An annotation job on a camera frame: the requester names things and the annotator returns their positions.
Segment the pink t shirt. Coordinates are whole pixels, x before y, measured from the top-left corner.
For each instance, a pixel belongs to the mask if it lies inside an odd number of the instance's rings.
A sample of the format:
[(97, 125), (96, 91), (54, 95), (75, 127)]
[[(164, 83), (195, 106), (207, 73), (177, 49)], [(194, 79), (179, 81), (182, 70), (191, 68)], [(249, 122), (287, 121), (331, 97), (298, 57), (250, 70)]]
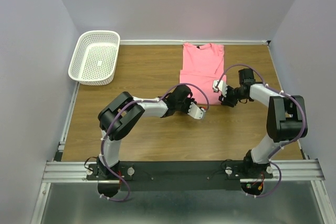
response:
[(199, 104), (219, 105), (219, 94), (213, 82), (224, 72), (224, 46), (218, 44), (183, 44), (183, 64), (180, 83), (191, 83), (193, 98)]

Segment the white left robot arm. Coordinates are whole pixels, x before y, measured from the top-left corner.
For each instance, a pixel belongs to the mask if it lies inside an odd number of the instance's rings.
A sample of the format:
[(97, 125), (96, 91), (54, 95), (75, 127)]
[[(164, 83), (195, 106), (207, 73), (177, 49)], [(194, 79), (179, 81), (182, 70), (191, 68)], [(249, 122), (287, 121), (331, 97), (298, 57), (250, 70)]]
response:
[(97, 158), (98, 174), (104, 179), (112, 179), (118, 174), (121, 140), (125, 138), (140, 118), (166, 118), (175, 112), (187, 114), (195, 119), (198, 112), (191, 89), (187, 85), (178, 85), (173, 91), (154, 99), (141, 99), (124, 91), (119, 94), (99, 114), (99, 126), (102, 132), (101, 150)]

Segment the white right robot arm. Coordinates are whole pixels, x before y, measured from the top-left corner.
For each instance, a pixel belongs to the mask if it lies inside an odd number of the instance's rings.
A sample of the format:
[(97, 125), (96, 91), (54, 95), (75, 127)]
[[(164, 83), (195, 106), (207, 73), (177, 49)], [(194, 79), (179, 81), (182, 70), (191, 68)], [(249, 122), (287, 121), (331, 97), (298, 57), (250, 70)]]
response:
[(277, 91), (264, 81), (258, 82), (254, 74), (251, 68), (239, 70), (239, 87), (236, 88), (227, 85), (222, 77), (213, 81), (213, 91), (220, 93), (221, 105), (233, 108), (238, 102), (247, 100), (258, 101), (268, 109), (265, 137), (242, 161), (232, 162), (234, 171), (246, 178), (267, 172), (273, 156), (308, 133), (304, 98)]

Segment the white perforated plastic basket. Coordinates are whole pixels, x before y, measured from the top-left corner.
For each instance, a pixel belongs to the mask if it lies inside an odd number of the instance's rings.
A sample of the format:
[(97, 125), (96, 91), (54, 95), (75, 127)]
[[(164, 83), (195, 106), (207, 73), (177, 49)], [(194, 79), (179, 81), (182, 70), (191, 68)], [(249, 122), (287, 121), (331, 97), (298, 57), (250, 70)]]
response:
[(120, 35), (115, 31), (91, 30), (83, 33), (75, 46), (68, 76), (87, 86), (109, 84), (118, 61)]

